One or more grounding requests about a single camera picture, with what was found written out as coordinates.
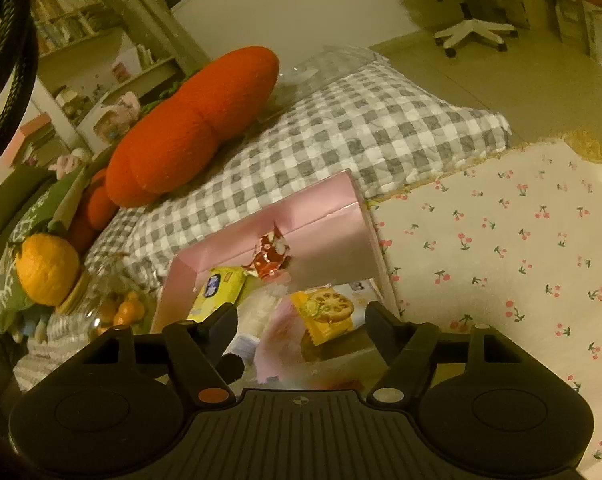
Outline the white monkey biscuit packet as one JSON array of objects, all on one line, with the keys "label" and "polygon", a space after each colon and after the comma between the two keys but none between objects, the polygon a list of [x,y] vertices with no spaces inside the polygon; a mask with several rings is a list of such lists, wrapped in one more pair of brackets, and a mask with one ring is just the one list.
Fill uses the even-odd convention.
[{"label": "white monkey biscuit packet", "polygon": [[272,283],[254,289],[238,306],[237,332],[225,353],[238,356],[243,365],[253,364],[255,352],[279,304],[288,296],[289,285]]}]

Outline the yellow snack packet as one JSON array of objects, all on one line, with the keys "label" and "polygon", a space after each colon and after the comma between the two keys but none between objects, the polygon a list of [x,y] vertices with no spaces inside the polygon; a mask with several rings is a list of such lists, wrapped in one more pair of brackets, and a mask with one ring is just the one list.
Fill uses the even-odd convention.
[{"label": "yellow snack packet", "polygon": [[199,290],[187,318],[201,323],[229,302],[234,304],[243,291],[247,273],[240,266],[218,266],[210,271],[205,285]]}]

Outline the pink wafer snack packet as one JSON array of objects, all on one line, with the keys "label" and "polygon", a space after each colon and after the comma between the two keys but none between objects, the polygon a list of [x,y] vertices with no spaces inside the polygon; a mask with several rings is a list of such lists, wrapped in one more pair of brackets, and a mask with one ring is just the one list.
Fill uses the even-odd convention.
[{"label": "pink wafer snack packet", "polygon": [[260,384],[278,382],[283,388],[307,388],[311,364],[319,352],[302,318],[288,298],[280,301],[255,350],[253,364]]}]

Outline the jam biscuit packet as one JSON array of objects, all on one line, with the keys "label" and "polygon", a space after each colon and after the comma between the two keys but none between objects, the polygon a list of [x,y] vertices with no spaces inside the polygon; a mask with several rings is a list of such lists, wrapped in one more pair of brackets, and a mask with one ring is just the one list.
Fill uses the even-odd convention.
[{"label": "jam biscuit packet", "polygon": [[368,304],[380,294],[373,280],[363,280],[299,290],[290,299],[318,347],[361,328]]}]

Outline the red snack packet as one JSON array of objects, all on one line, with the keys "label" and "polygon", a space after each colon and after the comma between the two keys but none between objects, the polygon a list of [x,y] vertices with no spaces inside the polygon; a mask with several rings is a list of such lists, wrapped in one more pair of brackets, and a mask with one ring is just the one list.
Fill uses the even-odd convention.
[{"label": "red snack packet", "polygon": [[260,280],[273,278],[290,260],[290,247],[276,224],[254,246],[252,258],[243,270]]}]

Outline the glass jar with kumquats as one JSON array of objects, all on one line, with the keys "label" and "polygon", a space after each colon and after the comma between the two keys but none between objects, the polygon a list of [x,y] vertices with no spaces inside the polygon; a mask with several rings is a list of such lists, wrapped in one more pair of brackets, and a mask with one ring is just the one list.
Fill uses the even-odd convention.
[{"label": "glass jar with kumquats", "polygon": [[90,339],[118,326],[146,335],[155,318],[160,286],[159,275],[147,258],[116,252],[93,272],[84,272],[58,315]]}]

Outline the pink silver cardboard box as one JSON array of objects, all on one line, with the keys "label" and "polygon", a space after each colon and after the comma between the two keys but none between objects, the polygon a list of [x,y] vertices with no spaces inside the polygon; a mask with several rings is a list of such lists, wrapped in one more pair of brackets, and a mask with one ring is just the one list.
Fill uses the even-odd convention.
[{"label": "pink silver cardboard box", "polygon": [[[351,172],[342,171],[179,252],[164,282],[152,331],[159,333],[187,317],[213,268],[249,263],[255,244],[273,224],[290,247],[290,260],[278,279],[289,285],[289,292],[373,280],[382,304],[391,312],[397,310],[363,194]],[[366,389],[386,369],[364,327],[315,348],[319,358],[311,364],[310,385],[303,389]],[[260,384],[254,364],[238,385],[281,387],[278,382]]]}]

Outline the cherry print tablecloth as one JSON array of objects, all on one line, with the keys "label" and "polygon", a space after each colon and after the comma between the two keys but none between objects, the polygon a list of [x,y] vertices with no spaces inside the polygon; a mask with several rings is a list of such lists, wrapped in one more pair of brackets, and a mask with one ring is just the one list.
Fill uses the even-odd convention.
[{"label": "cherry print tablecloth", "polygon": [[602,143],[513,148],[369,205],[402,318],[497,328],[594,413],[581,474],[602,479]]}]

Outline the small red pumpkin cushion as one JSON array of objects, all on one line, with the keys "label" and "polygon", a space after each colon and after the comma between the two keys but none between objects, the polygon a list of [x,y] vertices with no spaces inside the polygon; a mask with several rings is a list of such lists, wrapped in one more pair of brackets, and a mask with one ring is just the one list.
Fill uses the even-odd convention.
[{"label": "small red pumpkin cushion", "polygon": [[106,172],[102,169],[92,177],[70,224],[67,240],[80,256],[90,249],[119,209],[107,195]]}]

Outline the orange fruit jar lid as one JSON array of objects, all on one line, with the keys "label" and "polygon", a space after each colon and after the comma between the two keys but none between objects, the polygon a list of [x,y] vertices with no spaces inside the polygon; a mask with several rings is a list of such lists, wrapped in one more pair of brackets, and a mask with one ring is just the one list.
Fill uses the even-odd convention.
[{"label": "orange fruit jar lid", "polygon": [[15,270],[24,292],[19,310],[32,307],[69,314],[83,297],[90,274],[66,238],[39,232],[16,243]]}]

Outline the green patterned pillow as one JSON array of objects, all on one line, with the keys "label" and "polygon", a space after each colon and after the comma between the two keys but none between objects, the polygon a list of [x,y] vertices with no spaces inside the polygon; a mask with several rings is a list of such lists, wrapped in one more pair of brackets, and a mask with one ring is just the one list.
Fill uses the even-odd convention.
[{"label": "green patterned pillow", "polygon": [[22,312],[57,308],[81,274],[77,249],[67,232],[88,178],[76,169],[50,185],[26,209],[8,236],[0,259],[0,332]]}]

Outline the large red pumpkin cushion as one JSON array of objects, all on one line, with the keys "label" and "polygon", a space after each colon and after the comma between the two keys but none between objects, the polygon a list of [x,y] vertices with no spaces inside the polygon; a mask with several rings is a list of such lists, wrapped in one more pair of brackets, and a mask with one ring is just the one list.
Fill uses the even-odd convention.
[{"label": "large red pumpkin cushion", "polygon": [[193,180],[257,119],[279,72],[266,47],[228,52],[199,70],[123,136],[106,172],[118,206],[148,205]]}]

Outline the grey checkered quilt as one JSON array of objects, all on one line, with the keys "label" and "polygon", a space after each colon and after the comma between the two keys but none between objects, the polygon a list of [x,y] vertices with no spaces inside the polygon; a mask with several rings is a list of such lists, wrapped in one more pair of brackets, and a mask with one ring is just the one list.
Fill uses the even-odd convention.
[{"label": "grey checkered quilt", "polygon": [[85,266],[95,274],[123,252],[126,271],[149,270],[157,287],[181,250],[333,174],[350,171],[370,200],[505,151],[510,134],[502,114],[451,104],[371,62],[221,151],[202,182],[120,210]]}]

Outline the white bookshelf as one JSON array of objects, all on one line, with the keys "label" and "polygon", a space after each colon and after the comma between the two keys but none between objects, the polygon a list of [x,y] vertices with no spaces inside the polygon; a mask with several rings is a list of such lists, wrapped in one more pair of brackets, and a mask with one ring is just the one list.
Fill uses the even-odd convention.
[{"label": "white bookshelf", "polygon": [[67,151],[107,148],[95,124],[126,92],[141,104],[183,76],[175,58],[116,0],[31,0],[39,67],[24,121],[47,115]]}]

